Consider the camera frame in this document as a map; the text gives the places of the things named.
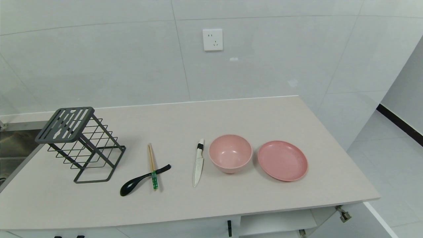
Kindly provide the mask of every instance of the cabinet hinge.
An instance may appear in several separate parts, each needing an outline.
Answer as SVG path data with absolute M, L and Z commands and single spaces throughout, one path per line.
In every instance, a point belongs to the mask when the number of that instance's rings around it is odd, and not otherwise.
M 335 209 L 339 212 L 339 214 L 341 214 L 340 219 L 343 223 L 345 223 L 346 221 L 348 221 L 349 219 L 351 219 L 351 215 L 344 211 L 342 208 L 342 205 L 336 206 Z
M 300 235 L 301 238 L 305 238 L 306 237 L 305 236 L 305 230 L 304 229 L 299 230 L 299 235 Z

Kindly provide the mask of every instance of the electrical socket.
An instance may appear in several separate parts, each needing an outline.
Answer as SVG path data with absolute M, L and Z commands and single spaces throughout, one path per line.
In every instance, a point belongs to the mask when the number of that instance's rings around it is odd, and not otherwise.
M 222 29 L 203 30 L 203 43 L 205 51 L 223 50 Z

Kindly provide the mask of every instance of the spoon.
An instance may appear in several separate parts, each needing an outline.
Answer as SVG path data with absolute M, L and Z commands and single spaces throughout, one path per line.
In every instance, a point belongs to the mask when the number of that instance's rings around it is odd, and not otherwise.
M 161 174 L 167 170 L 169 170 L 172 166 L 170 164 L 166 165 L 165 167 L 156 170 L 156 174 Z M 129 180 L 121 187 L 121 196 L 128 195 L 134 188 L 137 186 L 137 184 L 143 180 L 144 178 L 147 178 L 151 176 L 151 173 L 145 174 L 143 176 L 136 177 L 134 179 Z

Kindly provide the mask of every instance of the chopsticks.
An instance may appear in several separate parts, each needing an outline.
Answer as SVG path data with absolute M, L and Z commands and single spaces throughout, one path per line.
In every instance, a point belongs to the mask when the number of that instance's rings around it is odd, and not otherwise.
M 153 182 L 153 189 L 156 191 L 159 188 L 159 184 L 157 182 L 157 174 L 154 168 L 153 148 L 151 147 L 151 143 L 148 144 L 148 155 L 150 157 L 151 178 Z

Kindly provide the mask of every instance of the white cabinet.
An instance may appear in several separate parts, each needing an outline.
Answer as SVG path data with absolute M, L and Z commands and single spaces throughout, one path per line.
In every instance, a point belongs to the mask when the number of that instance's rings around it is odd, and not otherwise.
M 345 205 L 342 209 L 352 218 L 342 223 L 336 212 L 307 238 L 398 238 L 368 202 Z
M 346 223 L 334 207 L 248 216 L 196 219 L 118 227 L 117 229 L 15 231 L 21 238 L 398 238 L 368 203 L 344 205 L 352 216 Z M 16 238 L 0 232 L 0 238 Z
M 146 224 L 118 229 L 129 238 L 237 238 L 240 223 L 241 217 L 237 216 Z
M 116 228 L 88 229 L 88 230 L 46 230 L 46 231 L 12 231 L 22 238 L 128 238 Z

